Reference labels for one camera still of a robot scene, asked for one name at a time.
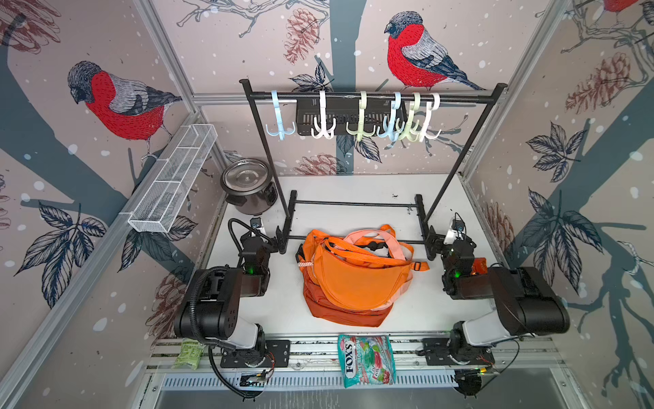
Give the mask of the bright orange sling bag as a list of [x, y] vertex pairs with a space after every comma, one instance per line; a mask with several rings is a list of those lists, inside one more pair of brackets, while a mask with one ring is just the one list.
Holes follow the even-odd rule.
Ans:
[[302, 245], [298, 266], [330, 303], [353, 312], [393, 306], [408, 291], [413, 274], [430, 269], [389, 225], [345, 237], [313, 230]]

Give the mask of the pink sling bag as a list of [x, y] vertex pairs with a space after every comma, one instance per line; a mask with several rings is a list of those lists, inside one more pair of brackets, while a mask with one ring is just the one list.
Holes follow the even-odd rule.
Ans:
[[385, 310], [408, 291], [416, 271], [426, 271], [425, 262], [413, 260], [414, 248], [395, 238], [388, 225], [378, 230], [350, 233], [338, 244], [347, 264], [347, 307], [355, 310]]

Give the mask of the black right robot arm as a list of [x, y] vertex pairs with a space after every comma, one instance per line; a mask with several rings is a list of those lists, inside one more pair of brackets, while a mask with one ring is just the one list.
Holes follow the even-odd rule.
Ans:
[[495, 308], [450, 331], [448, 357], [458, 365], [489, 363], [490, 347], [523, 336], [563, 334], [571, 319], [561, 299], [535, 267], [507, 269], [485, 265], [476, 244], [463, 231], [429, 233], [427, 249], [441, 256], [443, 290], [454, 300], [494, 302]]

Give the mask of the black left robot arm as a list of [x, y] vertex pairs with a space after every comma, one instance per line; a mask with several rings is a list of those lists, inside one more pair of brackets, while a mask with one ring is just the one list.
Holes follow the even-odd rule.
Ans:
[[174, 334], [199, 342], [218, 380], [242, 400], [255, 400], [274, 371], [289, 366], [291, 342], [268, 340], [262, 325], [239, 316], [239, 305], [243, 298], [265, 295], [270, 257], [285, 253], [287, 238], [281, 229], [269, 237], [238, 218], [228, 220], [228, 233], [238, 251], [237, 264], [199, 269], [192, 276]]

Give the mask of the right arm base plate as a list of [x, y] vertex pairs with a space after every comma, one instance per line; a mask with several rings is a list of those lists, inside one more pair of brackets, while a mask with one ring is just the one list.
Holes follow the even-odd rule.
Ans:
[[496, 362], [490, 347], [476, 347], [462, 342], [451, 345], [451, 339], [428, 337], [422, 339], [417, 355], [429, 366], [493, 366]]

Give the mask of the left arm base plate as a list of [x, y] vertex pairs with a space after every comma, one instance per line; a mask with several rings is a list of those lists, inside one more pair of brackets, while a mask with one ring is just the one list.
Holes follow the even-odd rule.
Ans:
[[291, 341], [258, 341], [253, 349], [235, 349], [222, 353], [223, 369], [286, 368], [291, 355]]

